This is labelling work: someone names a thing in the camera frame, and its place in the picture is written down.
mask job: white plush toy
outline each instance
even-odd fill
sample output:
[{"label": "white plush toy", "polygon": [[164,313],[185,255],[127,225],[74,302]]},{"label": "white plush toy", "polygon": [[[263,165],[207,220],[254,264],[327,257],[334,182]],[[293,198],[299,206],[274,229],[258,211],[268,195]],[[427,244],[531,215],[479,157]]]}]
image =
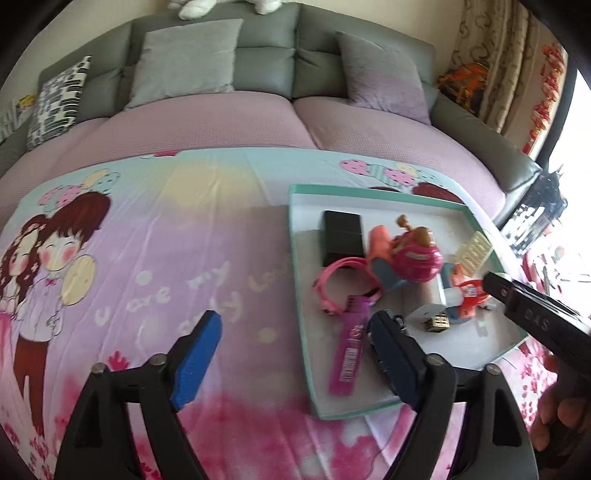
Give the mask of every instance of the white plush toy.
[{"label": "white plush toy", "polygon": [[[178,16],[183,20],[194,20],[210,12],[218,1],[228,0],[171,0],[169,8],[180,8]],[[255,5],[256,12],[265,15],[277,10],[287,0],[247,0]]]}]

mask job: blanket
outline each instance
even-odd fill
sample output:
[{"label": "blanket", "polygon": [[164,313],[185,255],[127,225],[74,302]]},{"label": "blanket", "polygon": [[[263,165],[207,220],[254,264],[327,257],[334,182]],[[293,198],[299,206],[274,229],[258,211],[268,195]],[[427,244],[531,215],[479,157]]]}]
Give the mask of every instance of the blanket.
[{"label": "blanket", "polygon": [[[409,408],[344,421],[310,414],[287,218],[293,183],[464,202],[498,235],[442,174],[324,151],[164,152],[38,186],[0,235],[0,424],[34,475],[53,477],[95,362],[139,366],[211,309],[222,315],[223,337],[196,400],[179,415],[210,478],[384,476],[413,421]],[[514,257],[499,241],[511,273]],[[528,343],[501,362],[529,423],[552,380],[540,355]],[[141,413],[130,412],[145,476],[157,480]],[[461,421],[458,406],[435,478],[447,476]]]}]

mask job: curtain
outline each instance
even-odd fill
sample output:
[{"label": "curtain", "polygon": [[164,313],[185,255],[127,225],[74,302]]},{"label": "curtain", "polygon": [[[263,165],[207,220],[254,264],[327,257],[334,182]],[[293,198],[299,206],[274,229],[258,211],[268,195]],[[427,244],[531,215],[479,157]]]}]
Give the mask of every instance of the curtain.
[{"label": "curtain", "polygon": [[[536,106],[547,101],[548,46],[563,53],[552,33],[518,0],[465,0],[450,70],[471,63],[486,67],[482,102],[475,114],[526,153],[541,139],[538,135],[532,140],[531,131]],[[563,73],[555,76],[556,99]],[[548,124],[552,110],[551,105]]]}]

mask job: sofa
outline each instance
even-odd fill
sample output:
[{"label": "sofa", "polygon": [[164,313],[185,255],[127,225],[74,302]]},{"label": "sofa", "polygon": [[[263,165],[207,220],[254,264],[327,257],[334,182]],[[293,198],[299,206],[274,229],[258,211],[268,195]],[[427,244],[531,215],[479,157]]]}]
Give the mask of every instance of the sofa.
[{"label": "sofa", "polygon": [[[0,146],[0,226],[36,185],[69,171],[157,151],[244,146],[318,148],[400,160],[456,180],[498,224],[540,168],[434,86],[435,48],[369,21],[298,3],[258,15],[224,3],[198,22],[243,18],[234,88],[124,110],[146,32],[181,25],[175,11],[135,19],[43,70],[39,85],[84,55],[92,63],[76,125],[25,153],[29,123]],[[336,32],[396,47],[417,65],[432,126],[349,106]]]}]

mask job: pink headband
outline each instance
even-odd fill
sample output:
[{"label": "pink headband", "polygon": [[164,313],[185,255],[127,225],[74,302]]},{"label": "pink headband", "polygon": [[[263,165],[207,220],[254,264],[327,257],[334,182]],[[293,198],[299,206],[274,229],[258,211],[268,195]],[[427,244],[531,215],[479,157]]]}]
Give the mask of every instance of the pink headband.
[{"label": "pink headband", "polygon": [[[329,277],[341,267],[352,267],[356,270],[361,270],[367,273],[367,260],[359,257],[342,258],[341,260],[331,263],[320,273],[320,276],[314,280],[312,290],[318,294],[320,301],[322,302],[322,309],[329,315],[342,315],[345,312],[343,307],[340,307],[333,301],[329,300],[324,291],[324,286],[328,282]],[[380,286],[376,279],[369,274],[368,277],[371,278],[371,281],[374,284],[374,289],[376,289],[376,292],[369,297],[371,303],[374,304],[382,296],[382,291],[380,290]]]}]

